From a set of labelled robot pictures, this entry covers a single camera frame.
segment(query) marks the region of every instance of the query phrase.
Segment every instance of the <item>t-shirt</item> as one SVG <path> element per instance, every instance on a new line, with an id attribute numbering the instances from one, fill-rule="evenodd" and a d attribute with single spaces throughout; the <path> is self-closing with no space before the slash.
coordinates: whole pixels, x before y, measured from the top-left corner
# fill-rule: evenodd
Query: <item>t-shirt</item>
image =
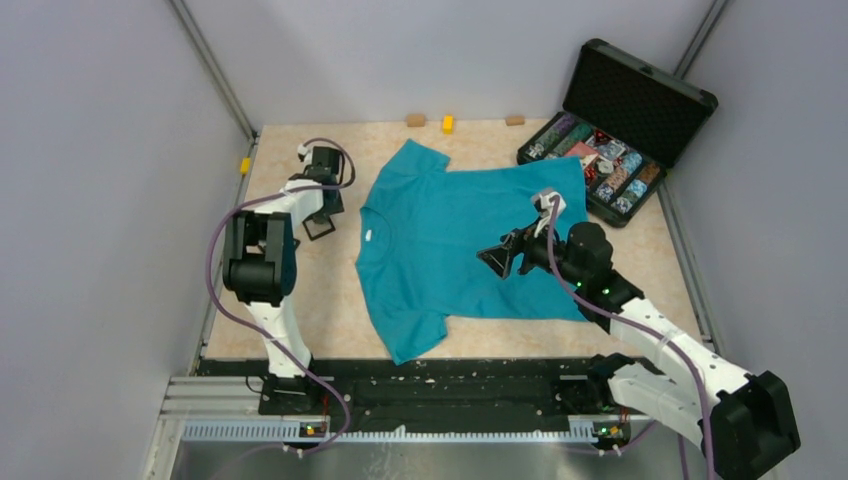
<path id="1" fill-rule="evenodd" d="M 557 229 L 587 220 L 577 157 L 497 170 L 445 172 L 450 159 L 408 140 L 380 171 L 362 215 L 356 269 L 371 322 L 396 364 L 447 335 L 445 317 L 584 320 L 541 269 L 501 279 L 476 256 L 538 216 L 531 197 L 553 187 L 566 201 Z"/>

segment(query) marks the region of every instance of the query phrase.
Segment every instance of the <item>white panel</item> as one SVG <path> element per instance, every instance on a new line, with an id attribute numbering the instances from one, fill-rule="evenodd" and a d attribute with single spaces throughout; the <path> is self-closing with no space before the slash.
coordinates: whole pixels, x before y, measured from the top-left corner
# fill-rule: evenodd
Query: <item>white panel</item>
<path id="1" fill-rule="evenodd" d="M 721 106 L 674 175 L 725 355 L 789 386 L 793 478 L 844 478 L 848 2 L 738 1 L 689 80 Z"/>
<path id="2" fill-rule="evenodd" d="M 0 478 L 136 478 L 246 143 L 165 2 L 0 2 L 0 65 Z"/>
<path id="3" fill-rule="evenodd" d="M 673 69 L 705 0 L 188 1 L 256 125 L 550 116 L 580 45 Z"/>

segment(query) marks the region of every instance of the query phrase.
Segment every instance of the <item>yellow block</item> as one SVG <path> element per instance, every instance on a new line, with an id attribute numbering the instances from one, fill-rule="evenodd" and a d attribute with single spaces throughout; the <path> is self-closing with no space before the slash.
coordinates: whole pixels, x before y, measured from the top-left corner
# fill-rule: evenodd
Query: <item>yellow block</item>
<path id="1" fill-rule="evenodd" d="M 445 135 L 453 133 L 453 115 L 445 115 L 444 120 L 442 120 L 442 132 Z"/>

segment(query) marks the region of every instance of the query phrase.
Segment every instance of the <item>beige table surface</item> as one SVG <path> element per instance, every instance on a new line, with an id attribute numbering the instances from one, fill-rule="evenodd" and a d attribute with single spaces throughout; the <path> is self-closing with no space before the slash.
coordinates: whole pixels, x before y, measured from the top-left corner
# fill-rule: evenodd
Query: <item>beige table surface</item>
<path id="1" fill-rule="evenodd" d="M 359 254 L 359 208 L 383 165 L 408 139 L 451 157 L 448 170 L 475 170 L 515 165 L 515 153 L 546 120 L 507 127 L 503 120 L 457 121 L 452 135 L 438 122 L 422 128 L 404 123 L 267 126 L 251 173 L 247 199 L 277 192 L 302 170 L 297 146 L 312 137 L 329 137 L 344 146 L 356 163 L 357 178 L 343 193 L 346 211 L 334 217 L 336 231 L 315 242 L 302 228 L 297 251 L 298 277 L 291 295 L 306 345 L 317 358 L 389 358 L 365 309 L 354 262 Z M 527 208 L 532 208 L 528 199 Z M 699 332 L 680 266 L 657 196 L 623 229 L 606 227 L 615 252 L 615 268 L 641 288 L 668 318 L 689 334 Z M 247 311 L 228 291 L 224 305 L 242 318 Z M 423 358 L 573 357 L 596 353 L 639 352 L 611 339 L 588 322 L 568 320 L 493 320 L 448 317 L 448 336 Z M 220 313 L 215 319 L 206 358 L 265 357 L 259 335 Z"/>

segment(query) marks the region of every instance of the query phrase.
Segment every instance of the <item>brown block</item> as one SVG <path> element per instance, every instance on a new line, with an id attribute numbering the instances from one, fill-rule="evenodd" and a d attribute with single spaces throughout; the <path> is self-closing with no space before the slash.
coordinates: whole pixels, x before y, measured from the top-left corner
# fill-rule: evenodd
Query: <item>brown block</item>
<path id="1" fill-rule="evenodd" d="M 406 116 L 407 127 L 423 127 L 427 123 L 427 117 L 423 113 L 410 113 Z"/>
<path id="2" fill-rule="evenodd" d="M 514 127 L 516 125 L 524 125 L 524 115 L 510 115 L 504 119 L 506 121 L 507 127 Z"/>

